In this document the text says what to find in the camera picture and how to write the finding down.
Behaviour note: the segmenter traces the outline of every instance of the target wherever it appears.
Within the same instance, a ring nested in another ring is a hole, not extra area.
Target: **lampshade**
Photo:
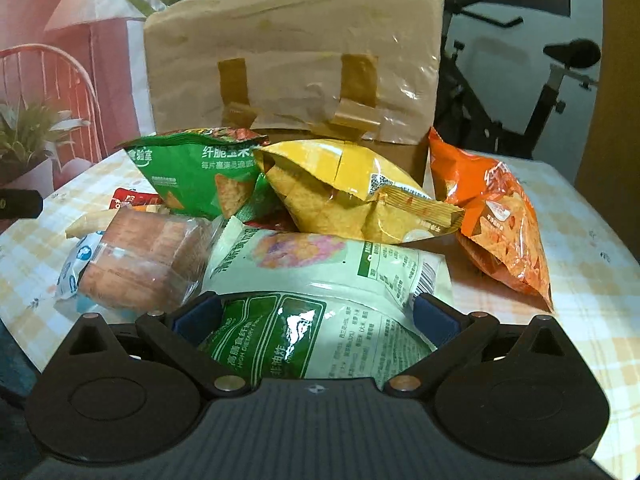
[[[143,20],[145,16],[127,0],[60,0],[44,30],[113,18]]]

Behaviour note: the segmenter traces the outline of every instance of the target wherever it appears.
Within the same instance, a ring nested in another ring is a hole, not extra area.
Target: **yellow checkered tablecloth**
[[[600,381],[611,406],[594,459],[616,478],[640,472],[640,266],[604,220],[552,167],[505,159],[533,202],[551,273],[555,316]],[[113,191],[152,190],[120,151],[45,200],[37,220],[0,235],[0,318],[42,370],[71,327],[51,301],[60,268],[75,244],[65,228],[108,207]],[[480,273],[454,237],[429,240],[447,256],[455,307],[485,310],[504,323],[527,323],[534,298]]]

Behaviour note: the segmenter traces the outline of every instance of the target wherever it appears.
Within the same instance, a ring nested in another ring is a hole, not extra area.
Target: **brown packing tape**
[[[220,97],[225,105],[222,126],[250,128],[257,114],[247,108],[250,102],[244,58],[219,61],[218,71],[220,72]],[[241,109],[238,105],[244,105],[245,108]]]
[[[377,59],[366,54],[343,54],[340,60],[340,102],[334,117],[318,124],[283,117],[299,121],[316,136],[358,141],[366,132],[378,132],[382,124],[380,111],[376,110]],[[220,61],[218,70],[220,95],[225,105],[223,126],[250,128],[260,110],[251,107],[249,102],[245,60]]]
[[[342,54],[340,99],[375,108],[378,102],[377,58],[366,54]]]

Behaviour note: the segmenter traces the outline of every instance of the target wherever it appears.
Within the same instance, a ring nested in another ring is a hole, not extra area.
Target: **yellow snack bag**
[[[399,244],[456,231],[464,210],[426,195],[369,148],[336,139],[254,150],[258,167],[301,232]]]

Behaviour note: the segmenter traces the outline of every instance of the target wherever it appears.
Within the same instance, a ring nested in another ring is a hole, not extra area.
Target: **light green snack bag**
[[[200,349],[260,378],[373,377],[379,387],[433,350],[415,296],[452,304],[444,256],[328,235],[256,230],[232,218],[202,290],[225,298]]]
[[[252,151],[266,136],[245,128],[200,128],[139,137],[121,144],[172,212],[243,222],[282,204]]]

